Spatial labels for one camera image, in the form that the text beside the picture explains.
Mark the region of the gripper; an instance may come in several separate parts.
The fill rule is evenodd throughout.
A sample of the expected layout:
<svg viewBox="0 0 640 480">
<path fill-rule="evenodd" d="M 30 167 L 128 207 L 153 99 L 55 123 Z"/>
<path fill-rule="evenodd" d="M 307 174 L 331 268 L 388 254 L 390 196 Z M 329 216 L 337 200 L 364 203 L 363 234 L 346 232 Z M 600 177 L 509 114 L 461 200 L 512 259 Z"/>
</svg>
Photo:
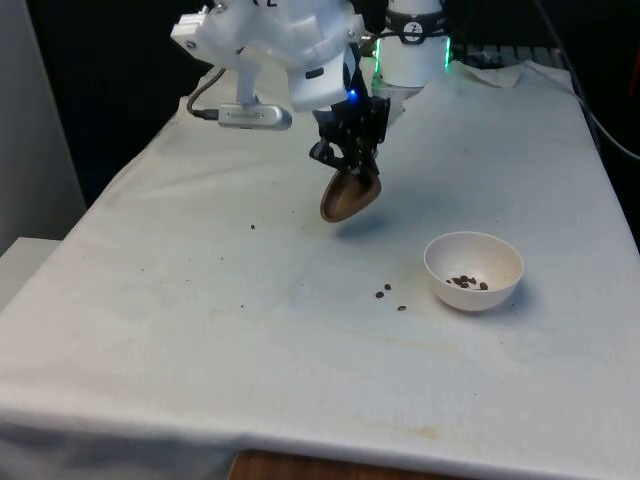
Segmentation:
<svg viewBox="0 0 640 480">
<path fill-rule="evenodd" d="M 354 170 L 354 127 L 351 107 L 361 107 L 356 145 L 360 165 L 375 176 L 380 175 L 376 163 L 378 145 L 386 137 L 391 101 L 370 97 L 362 71 L 361 55 L 356 43 L 349 43 L 343 57 L 345 99 L 329 110 L 314 110 L 320 140 L 311 147 L 309 156 L 339 172 Z"/>
</svg>

